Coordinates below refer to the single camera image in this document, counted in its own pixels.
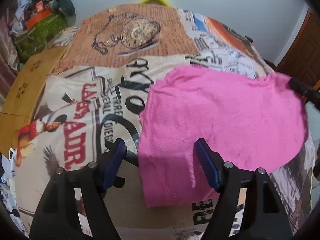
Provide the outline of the orange box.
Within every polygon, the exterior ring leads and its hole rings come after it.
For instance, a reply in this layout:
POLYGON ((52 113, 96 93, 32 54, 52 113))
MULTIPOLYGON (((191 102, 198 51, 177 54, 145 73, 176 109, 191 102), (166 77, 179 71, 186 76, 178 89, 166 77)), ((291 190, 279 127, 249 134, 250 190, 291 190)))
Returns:
POLYGON ((36 15, 31 16, 31 18, 25 24, 26 28, 28 30, 31 29, 35 24, 39 23, 40 21, 42 21, 43 19, 48 17, 51 13, 52 13, 52 11, 50 9, 45 9, 45 10, 37 13, 36 15))

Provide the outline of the pink knit button cardigan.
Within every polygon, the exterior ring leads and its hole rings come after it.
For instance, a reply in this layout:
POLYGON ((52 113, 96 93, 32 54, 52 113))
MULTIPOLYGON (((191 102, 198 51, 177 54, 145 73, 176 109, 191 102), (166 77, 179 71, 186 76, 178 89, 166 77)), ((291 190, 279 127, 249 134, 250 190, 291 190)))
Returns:
POLYGON ((238 168, 273 172, 308 137, 304 103, 281 73, 251 79, 177 67, 150 87, 140 121, 139 174, 148 207, 215 197, 194 151, 197 139, 238 168))

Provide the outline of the brown wooden door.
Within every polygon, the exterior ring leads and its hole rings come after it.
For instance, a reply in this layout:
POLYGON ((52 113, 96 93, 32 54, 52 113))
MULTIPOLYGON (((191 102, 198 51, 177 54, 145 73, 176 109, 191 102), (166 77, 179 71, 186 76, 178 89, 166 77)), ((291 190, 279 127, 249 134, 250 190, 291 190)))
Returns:
POLYGON ((298 35, 276 67, 276 71, 295 77, 313 87, 319 81, 319 50, 319 17, 308 10, 298 35))

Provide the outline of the newspaper print bed sheet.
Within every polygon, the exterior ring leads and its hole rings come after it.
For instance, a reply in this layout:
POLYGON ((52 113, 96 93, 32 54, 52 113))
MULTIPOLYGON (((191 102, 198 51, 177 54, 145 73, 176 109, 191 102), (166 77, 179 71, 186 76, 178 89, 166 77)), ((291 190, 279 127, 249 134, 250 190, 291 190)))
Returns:
POLYGON ((263 167, 296 232, 310 209, 313 146, 306 114, 243 37, 186 10, 121 5, 81 25, 60 68, 46 79, 29 131, 18 143, 16 197, 22 224, 50 176, 95 161, 117 139, 138 164, 107 208, 130 239, 196 239, 217 193, 193 143, 204 138, 237 167, 263 167))

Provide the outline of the clutter pile of papers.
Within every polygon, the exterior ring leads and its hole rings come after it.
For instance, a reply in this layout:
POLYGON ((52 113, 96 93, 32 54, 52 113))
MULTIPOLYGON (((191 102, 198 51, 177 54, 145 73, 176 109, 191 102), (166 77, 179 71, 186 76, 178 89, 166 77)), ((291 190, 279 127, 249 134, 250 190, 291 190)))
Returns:
POLYGON ((9 215, 20 218, 17 208, 14 176, 14 163, 1 154, 1 200, 9 215))

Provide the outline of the striped red beige curtain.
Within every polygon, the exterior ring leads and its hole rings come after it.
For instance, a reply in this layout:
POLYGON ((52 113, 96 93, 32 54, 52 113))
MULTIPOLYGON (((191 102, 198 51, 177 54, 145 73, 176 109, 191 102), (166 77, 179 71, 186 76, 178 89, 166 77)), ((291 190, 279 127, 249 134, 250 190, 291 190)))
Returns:
POLYGON ((7 8, 1 15, 1 106, 14 83, 20 62, 16 46, 10 35, 15 15, 10 8, 7 8))

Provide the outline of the green patterned storage box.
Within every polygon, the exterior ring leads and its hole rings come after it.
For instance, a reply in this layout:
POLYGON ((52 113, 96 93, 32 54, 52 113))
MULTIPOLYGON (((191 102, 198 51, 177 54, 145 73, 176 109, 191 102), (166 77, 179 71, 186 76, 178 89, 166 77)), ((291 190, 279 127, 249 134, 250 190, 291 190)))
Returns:
POLYGON ((65 28, 67 24, 64 17, 60 13, 51 13, 26 33, 16 36, 14 44, 20 60, 27 60, 43 51, 48 42, 65 28))

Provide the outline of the white small device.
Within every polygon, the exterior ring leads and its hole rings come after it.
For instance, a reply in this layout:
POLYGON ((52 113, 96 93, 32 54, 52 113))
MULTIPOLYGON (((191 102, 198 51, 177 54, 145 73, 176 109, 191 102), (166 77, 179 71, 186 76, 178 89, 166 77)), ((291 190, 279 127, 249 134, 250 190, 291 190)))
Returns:
POLYGON ((13 148, 9 148, 8 159, 11 160, 14 154, 15 154, 15 150, 13 148))

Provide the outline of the wooden folding lap table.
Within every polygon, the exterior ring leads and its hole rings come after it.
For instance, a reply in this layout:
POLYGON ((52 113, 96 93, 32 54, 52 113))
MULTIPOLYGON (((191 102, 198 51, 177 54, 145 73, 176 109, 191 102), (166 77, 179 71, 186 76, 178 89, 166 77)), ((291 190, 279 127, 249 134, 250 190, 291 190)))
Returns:
POLYGON ((70 46, 61 46, 31 56, 16 77, 1 110, 2 155, 17 148, 18 130, 31 122, 47 75, 68 50, 70 46))

